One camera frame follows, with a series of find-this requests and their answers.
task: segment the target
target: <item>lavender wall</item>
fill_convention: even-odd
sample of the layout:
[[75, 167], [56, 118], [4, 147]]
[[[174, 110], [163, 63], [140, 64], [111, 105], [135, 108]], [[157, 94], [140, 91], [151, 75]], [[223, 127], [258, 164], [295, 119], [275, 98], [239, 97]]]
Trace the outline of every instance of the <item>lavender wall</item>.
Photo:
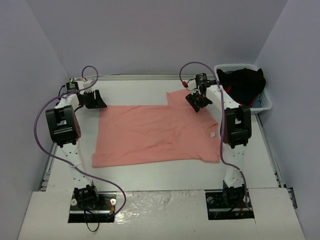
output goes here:
[[308, 240], [320, 234], [319, 9], [318, 0], [289, 0], [256, 61], [273, 103], [261, 115], [266, 136]]
[[[254, 63], [287, 0], [27, 0], [69, 75]], [[191, 66], [186, 72], [203, 70]]]
[[[67, 78], [24, 0], [0, 2], [0, 61], [0, 238], [15, 240], [48, 159], [34, 141], [35, 116]], [[44, 117], [38, 132], [50, 149]]]

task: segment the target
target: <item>black garment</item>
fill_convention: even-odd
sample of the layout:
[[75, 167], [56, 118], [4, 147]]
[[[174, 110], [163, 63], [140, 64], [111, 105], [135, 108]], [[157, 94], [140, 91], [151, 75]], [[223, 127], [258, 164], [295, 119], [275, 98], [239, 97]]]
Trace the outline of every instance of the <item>black garment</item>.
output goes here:
[[258, 71], [244, 68], [231, 73], [217, 69], [216, 72], [223, 89], [242, 106], [252, 107], [256, 97], [266, 86], [261, 68]]

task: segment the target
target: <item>white platform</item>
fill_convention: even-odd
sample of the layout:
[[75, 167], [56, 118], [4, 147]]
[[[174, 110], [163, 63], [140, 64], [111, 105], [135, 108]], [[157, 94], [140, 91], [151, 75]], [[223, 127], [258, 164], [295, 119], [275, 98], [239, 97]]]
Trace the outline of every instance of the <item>white platform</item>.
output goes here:
[[[116, 80], [141, 79], [143, 76], [114, 76], [101, 80], [95, 85], [107, 105], [166, 105], [166, 92], [182, 89], [177, 76], [152, 75], [147, 79], [157, 80]], [[211, 105], [209, 111], [220, 121], [221, 114]], [[226, 167], [222, 163], [205, 163], [200, 160], [176, 160], [168, 162], [92, 168], [92, 154], [96, 150], [98, 109], [81, 108], [76, 112], [82, 137], [81, 152], [90, 174], [106, 178], [120, 185], [125, 191], [163, 190], [211, 190], [221, 189]], [[64, 157], [58, 150], [56, 154]], [[244, 174], [248, 188], [277, 188], [278, 184], [269, 159], [256, 116], [252, 116], [252, 137], [245, 152]], [[115, 187], [95, 181], [99, 191], [117, 191]], [[73, 180], [69, 167], [55, 160], [51, 170], [47, 191], [73, 191]]]
[[[19, 240], [305, 239], [284, 188], [251, 189], [255, 219], [243, 220], [208, 220], [203, 190], [127, 194], [115, 223], [101, 223], [91, 233], [85, 223], [68, 223], [71, 192], [34, 192]], [[121, 204], [122, 195], [117, 199]]]
[[[141, 77], [114, 76], [108, 79]], [[166, 92], [182, 88], [178, 80], [166, 78], [177, 79], [177, 76], [152, 75], [147, 78], [149, 80], [100, 81], [96, 88], [108, 105], [165, 105]], [[220, 119], [216, 107], [208, 109]], [[115, 223], [102, 223], [96, 233], [89, 232], [84, 223], [68, 223], [73, 181], [69, 167], [56, 160], [47, 191], [32, 194], [19, 240], [305, 239], [287, 190], [278, 188], [255, 116], [252, 116], [252, 137], [244, 163], [255, 219], [214, 221], [208, 220], [204, 190], [221, 189], [226, 170], [223, 164], [190, 159], [92, 168], [99, 111], [82, 108], [76, 115], [82, 131], [81, 151], [89, 173], [119, 184], [126, 191], [128, 201], [116, 216]], [[57, 155], [63, 157], [59, 150]], [[95, 184], [99, 191], [117, 190], [103, 182], [95, 181]], [[118, 193], [116, 207], [122, 203], [123, 195]]]

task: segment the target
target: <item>white plastic basket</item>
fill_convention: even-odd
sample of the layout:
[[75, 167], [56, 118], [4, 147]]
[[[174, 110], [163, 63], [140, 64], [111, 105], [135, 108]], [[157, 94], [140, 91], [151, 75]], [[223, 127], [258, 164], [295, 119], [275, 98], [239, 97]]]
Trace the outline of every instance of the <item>white plastic basket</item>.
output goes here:
[[[217, 80], [219, 81], [219, 77], [217, 74], [217, 69], [221, 69], [222, 71], [226, 72], [233, 72], [236, 70], [240, 70], [240, 69], [251, 69], [251, 70], [255, 70], [257, 71], [258, 68], [255, 65], [252, 64], [244, 64], [244, 63], [240, 63], [240, 64], [220, 64], [220, 65], [216, 65], [214, 66], [214, 72], [216, 75]], [[272, 103], [269, 97], [269, 94], [266, 90], [266, 88], [264, 88], [263, 92], [260, 93], [260, 99], [261, 99], [261, 105], [262, 107], [251, 107], [251, 114], [258, 114], [263, 110], [269, 110], [272, 108]]]

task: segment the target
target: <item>pink t-shirt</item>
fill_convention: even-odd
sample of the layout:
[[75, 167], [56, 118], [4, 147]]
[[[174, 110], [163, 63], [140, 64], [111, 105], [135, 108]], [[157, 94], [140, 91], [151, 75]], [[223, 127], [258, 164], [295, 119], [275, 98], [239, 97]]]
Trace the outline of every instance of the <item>pink t-shirt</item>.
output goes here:
[[195, 113], [188, 91], [167, 93], [168, 105], [108, 106], [100, 112], [94, 168], [172, 160], [220, 160], [218, 124]]

